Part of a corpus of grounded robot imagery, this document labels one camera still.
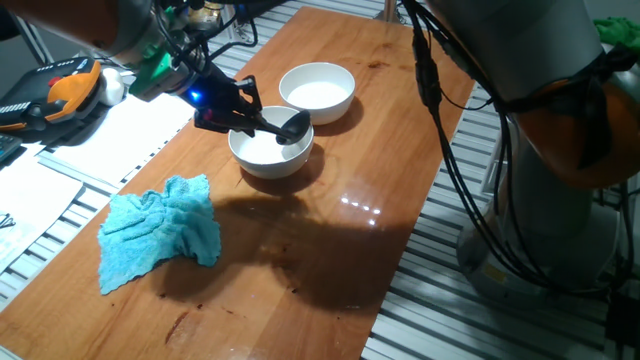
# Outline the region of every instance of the paper sheet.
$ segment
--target paper sheet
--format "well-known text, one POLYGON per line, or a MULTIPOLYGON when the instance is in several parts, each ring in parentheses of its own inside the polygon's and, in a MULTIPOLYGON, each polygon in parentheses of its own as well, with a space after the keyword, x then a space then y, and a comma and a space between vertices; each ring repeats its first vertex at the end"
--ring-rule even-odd
POLYGON ((82 121, 80 120, 69 120, 60 124, 50 125, 44 131, 31 130, 14 134, 22 139, 22 144, 14 154, 11 154, 8 159, 0 164, 0 169, 20 161, 30 161, 31 158, 38 155, 47 146, 81 125, 82 121))
POLYGON ((193 117, 180 98, 163 94, 150 103, 129 95, 97 122, 60 147, 54 157, 117 185, 193 117))
POLYGON ((0 229, 0 272, 58 220, 81 188, 35 158, 0 171, 0 215, 9 213, 16 223, 0 229))

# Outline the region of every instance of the white ceramic bowl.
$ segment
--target white ceramic bowl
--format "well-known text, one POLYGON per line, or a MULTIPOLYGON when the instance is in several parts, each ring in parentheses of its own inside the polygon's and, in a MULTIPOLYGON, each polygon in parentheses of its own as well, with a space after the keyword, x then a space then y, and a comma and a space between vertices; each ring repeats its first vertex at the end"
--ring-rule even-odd
POLYGON ((341 118, 349 110, 355 90, 353 75, 331 63, 300 65, 280 81, 282 100, 295 109, 309 110, 313 125, 341 118))
MULTIPOLYGON (((284 106, 268 106, 262 116, 278 127, 298 113, 284 106)), ((298 171, 309 159, 313 147, 313 126, 302 140, 293 145, 279 145, 274 134, 256 131, 251 138, 243 132, 229 132, 229 147, 236 161, 249 174, 262 179, 279 179, 298 171)))

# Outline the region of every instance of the black wire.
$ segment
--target black wire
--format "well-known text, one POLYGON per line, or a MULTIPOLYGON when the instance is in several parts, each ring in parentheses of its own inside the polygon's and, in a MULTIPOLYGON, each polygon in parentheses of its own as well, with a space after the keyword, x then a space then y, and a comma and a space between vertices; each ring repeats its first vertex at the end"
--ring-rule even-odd
MULTIPOLYGON (((638 194, 640 194, 640 189, 635 189, 635 190, 633 190, 633 191, 630 191, 630 192, 627 194, 627 197, 628 197, 629 199, 631 199, 631 197, 632 197, 632 196, 636 196, 636 195, 638 195, 638 194)), ((620 197, 620 202, 618 203, 618 206, 616 207, 616 209, 617 209, 617 210, 619 210, 619 209, 621 209, 621 208, 622 208, 622 201, 623 201, 623 199, 622 199, 622 196, 621 196, 621 197, 620 197)))
POLYGON ((169 31, 167 30, 167 27, 165 26, 164 21, 162 20, 163 11, 162 11, 161 0, 156 0, 155 12, 156 12, 155 15, 156 15, 156 22, 158 23, 158 28, 160 29, 160 32, 162 33, 162 36, 164 37, 165 41, 169 44, 169 46, 171 46, 171 50, 173 50, 172 55, 175 56, 178 59, 178 61, 183 62, 185 65, 187 65, 189 69, 196 72, 198 75, 206 76, 207 75, 206 71, 208 71, 209 69, 208 62, 205 61, 204 67, 200 69, 199 66, 197 66, 196 64, 193 63, 193 61, 191 61, 188 55, 185 55, 182 49, 175 43, 175 41, 169 34, 169 31))
MULTIPOLYGON (((418 19, 416 17, 414 6, 418 6, 418 5, 412 2, 405 3, 407 13, 414 25, 414 36, 418 39, 418 41, 426 41, 422 33, 422 29, 420 28, 418 19)), ((431 28, 430 23, 428 21, 425 21, 425 25, 427 25, 427 29, 429 30, 429 34, 431 35, 433 29, 431 28)), ((478 231, 478 233, 481 235, 481 238, 487 244, 487 247, 489 251, 492 253, 492 255, 494 255, 494 257, 507 270, 511 271, 516 276, 521 277, 526 281, 529 281, 530 283, 539 284, 539 281, 533 277, 533 274, 530 272, 528 268, 518 265, 518 264, 521 264, 521 262, 516 261, 515 259, 509 259, 512 263, 518 265, 519 268, 515 269, 513 266, 507 263, 502 258, 502 256, 500 256, 500 254, 495 250, 495 247, 497 247, 500 250, 500 253, 507 256, 507 258, 512 257, 512 255, 509 252, 504 250, 500 241, 496 238, 493 231, 491 231, 491 228, 486 223, 484 216, 480 213, 480 210, 478 209, 475 203, 475 200, 473 199, 473 196, 469 192, 469 189, 467 188, 466 183, 464 182, 464 179, 460 174, 460 170, 458 169, 457 163, 455 161, 455 157, 453 156, 453 152, 451 151, 449 141, 446 138, 446 135, 444 134, 444 129, 442 127, 442 123, 440 120, 440 113, 437 109, 437 106, 435 108, 429 108, 429 111, 431 112, 431 115, 436 123, 436 128, 440 136, 440 144, 442 147, 443 158, 445 159, 445 166, 447 167, 447 171, 449 172, 449 176, 451 177, 452 183, 456 188, 456 191, 460 196, 460 200, 462 201, 462 204, 467 212, 467 215, 469 216, 474 227, 476 228, 476 231, 478 231)))
POLYGON ((250 43, 245 43, 245 42, 241 42, 241 41, 226 43, 223 46, 221 46, 218 50, 216 50, 212 54, 210 54, 210 59, 211 60, 217 58, 218 56, 220 56, 220 54, 224 53, 225 51, 229 50, 230 48, 232 48, 234 46, 254 47, 254 46, 258 45, 258 29, 256 28, 256 23, 253 20, 253 18, 251 17, 251 14, 249 13, 249 7, 246 6, 245 9, 246 9, 246 12, 247 12, 247 16, 250 18, 249 24, 251 25, 251 32, 253 33, 253 41, 250 42, 250 43))
POLYGON ((231 17, 231 19, 229 19, 229 21, 227 21, 226 23, 222 24, 221 27, 216 28, 216 29, 212 29, 212 30, 207 30, 201 34, 199 34, 197 37, 198 39, 196 39, 195 41, 193 41, 191 44, 189 44, 189 46, 187 46, 185 52, 189 53, 191 52, 193 49, 197 48, 199 45, 202 44, 202 42, 206 42, 211 40, 212 38, 218 36, 221 32, 223 32, 224 30, 226 30, 231 24, 233 24, 234 21, 236 21, 236 19, 238 18, 238 14, 234 14, 233 17, 231 17))
POLYGON ((475 108, 468 108, 468 107, 464 107, 464 106, 462 106, 462 105, 458 105, 458 104, 456 104, 455 102, 453 102, 453 101, 452 101, 452 100, 447 96, 447 94, 444 92, 444 90, 440 90, 440 92, 442 93, 442 96, 444 96, 444 98, 445 98, 445 99, 447 99, 447 101, 448 101, 451 105, 453 105, 453 106, 457 107, 458 109, 462 109, 462 110, 478 111, 478 110, 482 110, 482 109, 486 108, 487 106, 489 106, 489 105, 493 104, 493 98, 491 98, 491 99, 487 100, 487 101, 486 101, 483 105, 481 105, 481 106, 478 106, 478 107, 475 107, 475 108))
POLYGON ((623 273, 618 279, 614 279, 613 288, 614 290, 619 289, 624 285, 625 281, 632 276, 633 273, 633 265, 635 263, 635 246, 633 243, 633 226, 631 224, 631 214, 629 210, 629 187, 627 182, 623 182, 620 184, 620 196, 622 197, 622 218, 624 220, 624 227, 627 233, 627 261, 623 268, 623 273))
MULTIPOLYGON (((419 16, 420 18, 423 20, 423 22, 425 23, 425 25, 427 26, 427 30, 429 31, 429 37, 431 38, 431 33, 434 32, 437 36, 436 38, 438 39, 444 39, 442 34, 439 34, 438 32, 435 32, 435 30, 433 29, 433 27, 431 26, 431 19, 429 18, 429 15, 427 15, 426 13, 428 13, 426 11, 426 9, 422 8, 421 6, 419 6, 417 3, 415 3, 414 0, 407 0, 404 1, 405 3, 405 8, 407 9, 407 12, 411 18, 413 27, 414 27, 414 37, 417 39, 417 41, 426 41, 426 39, 424 39, 424 35, 422 33, 422 29, 420 28, 419 25, 419 21, 416 17, 416 13, 418 13, 417 9, 421 9, 419 12, 419 16)), ((490 87, 485 86, 485 89, 491 94, 492 90, 490 87)), ((508 161, 507 161, 507 186, 508 186, 508 202, 509 202, 509 212, 512 218, 512 221, 514 223, 514 228, 516 229, 516 234, 517 234, 517 238, 521 244, 522 249, 525 252, 525 255, 527 256, 529 262, 532 264, 532 266, 535 269, 535 272, 533 270, 531 270, 528 266, 526 266, 524 263, 522 263, 522 261, 517 257, 517 255, 514 253, 513 249, 511 249, 510 244, 505 241, 505 247, 506 247, 506 251, 505 249, 501 246, 500 242, 497 240, 497 238, 495 237, 495 234, 493 234, 491 228, 486 224, 486 221, 484 219, 484 216, 480 213, 479 209, 477 208, 475 201, 473 199, 473 197, 471 196, 470 192, 468 191, 466 184, 464 182, 464 179, 462 179, 462 176, 459 172, 459 169, 457 168, 457 164, 455 161, 455 157, 452 155, 451 152, 451 148, 449 146, 449 142, 448 139, 446 138, 446 135, 444 134, 444 130, 442 128, 442 123, 440 120, 440 114, 439 114, 439 110, 438 110, 438 104, 432 104, 429 107, 429 111, 432 114, 432 117, 434 119, 434 122, 436 123, 436 128, 438 129, 438 134, 440 137, 440 142, 441 142, 441 147, 442 147, 442 152, 443 152, 443 157, 445 160, 445 166, 447 167, 447 171, 449 172, 449 175, 451 177, 452 183, 454 184, 454 187, 456 188, 456 191, 458 192, 460 199, 463 203, 463 206, 465 207, 465 210, 467 211, 467 214, 469 215, 469 218, 471 219, 474 227, 476 228, 476 231, 478 231, 478 233, 481 235, 481 238, 485 241, 485 243, 487 244, 487 247, 489 248, 490 252, 492 253, 492 255, 494 255, 494 257, 509 271, 511 271, 514 275, 522 278, 525 281, 528 281, 532 284, 550 289, 552 291, 556 291, 559 293, 563 293, 566 295, 571 295, 571 296, 580 296, 580 297, 602 297, 603 295, 608 294, 608 292, 610 291, 610 288, 612 288, 613 286, 617 286, 617 282, 621 282, 622 284, 624 283, 624 281, 626 281, 626 278, 628 278, 627 276, 625 276, 625 274, 623 274, 622 276, 617 276, 617 280, 616 283, 610 283, 609 287, 604 287, 604 288, 596 288, 596 289, 589 289, 589 290, 585 290, 585 291, 572 291, 569 289, 566 289, 564 287, 561 287, 557 284, 555 284, 551 279, 548 278, 548 276, 542 271, 542 269, 537 265, 537 263, 535 262, 535 260, 533 259, 533 257, 531 256, 530 252, 528 251, 528 248, 526 246, 526 244, 523 241, 522 238, 522 233, 520 232, 520 228, 517 222, 517 217, 515 216, 515 207, 514 207, 514 201, 513 201, 513 184, 512 184, 512 179, 513 179, 513 174, 512 174, 512 168, 511 168, 511 164, 513 163, 513 159, 512 159, 512 155, 513 155, 513 148, 512 148, 512 144, 511 144, 511 136, 509 133, 509 126, 508 123, 506 122, 506 115, 504 113, 504 111, 502 111, 499 108, 496 108, 496 110, 499 112, 499 114, 501 115, 501 122, 502 122, 502 128, 503 128, 503 146, 501 148, 501 162, 500 165, 503 162, 503 156, 504 153, 507 154, 508 156, 508 161), (495 247, 497 247, 500 250, 500 253, 502 253, 503 255, 505 255, 505 257, 511 262, 511 264, 507 264, 502 257, 496 252, 495 247)), ((496 182, 500 181, 500 177, 496 177, 496 182)), ((499 185, 496 184, 494 187, 494 199, 497 197, 497 187, 499 185)), ((629 240, 631 241, 630 243, 630 249, 632 248, 633 244, 632 244, 632 239, 629 240)))
POLYGON ((500 141, 500 156, 498 157, 498 167, 496 168, 496 178, 493 184, 493 212, 496 216, 500 215, 500 201, 498 199, 498 190, 500 190, 500 178, 502 177, 502 164, 504 163, 505 151, 507 144, 504 141, 500 141))

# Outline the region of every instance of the blue cloth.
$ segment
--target blue cloth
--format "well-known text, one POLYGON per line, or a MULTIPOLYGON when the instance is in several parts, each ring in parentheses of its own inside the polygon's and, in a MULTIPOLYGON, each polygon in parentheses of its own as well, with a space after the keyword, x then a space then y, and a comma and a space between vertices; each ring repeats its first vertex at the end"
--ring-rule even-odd
POLYGON ((163 194, 149 190, 142 197, 114 195, 110 205, 111 213, 98 232, 103 295, 162 260, 184 255, 213 266, 220 256, 220 226, 213 220, 204 175, 189 180, 174 176, 163 194))

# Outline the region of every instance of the wooden table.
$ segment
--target wooden table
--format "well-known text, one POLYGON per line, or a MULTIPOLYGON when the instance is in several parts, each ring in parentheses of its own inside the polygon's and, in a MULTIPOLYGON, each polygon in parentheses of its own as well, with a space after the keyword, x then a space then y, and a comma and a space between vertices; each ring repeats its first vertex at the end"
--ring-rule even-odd
MULTIPOLYGON (((301 9, 238 74, 263 103, 280 78, 330 61, 356 78, 308 164, 281 181, 240 170, 226 135, 182 130, 122 193, 206 174, 223 251, 213 268, 177 259, 107 296, 98 289, 101 211, 0 314, 0 344, 24 359, 357 359, 442 159, 419 100, 411 30, 301 9)), ((472 82, 440 49, 447 94, 472 82)), ((460 110, 444 104, 449 135, 460 110)))

